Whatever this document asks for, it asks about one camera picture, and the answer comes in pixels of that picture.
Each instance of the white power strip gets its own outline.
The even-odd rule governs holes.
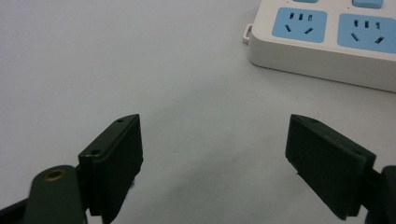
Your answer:
[[[396,1],[262,0],[247,26],[258,66],[396,91]]]

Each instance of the blue outlet panel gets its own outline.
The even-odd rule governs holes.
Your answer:
[[[337,41],[343,47],[396,53],[396,20],[341,14]]]
[[[287,39],[321,43],[324,41],[327,13],[324,11],[281,7],[272,34]]]

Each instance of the white table surface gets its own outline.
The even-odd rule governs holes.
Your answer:
[[[145,162],[114,223],[344,223],[284,156],[290,114],[372,150],[380,171],[396,163],[396,94],[251,64],[259,5],[2,1],[0,207],[139,113]]]

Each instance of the gray table surface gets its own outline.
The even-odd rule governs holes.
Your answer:
[[[259,5],[2,1],[0,207],[139,113],[145,162],[114,223],[344,223],[285,159],[290,114],[372,150],[380,171],[396,163],[396,94],[254,66],[242,33]]]

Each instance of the power strip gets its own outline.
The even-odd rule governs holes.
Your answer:
[[[396,91],[396,1],[262,0],[244,41],[258,66]]]

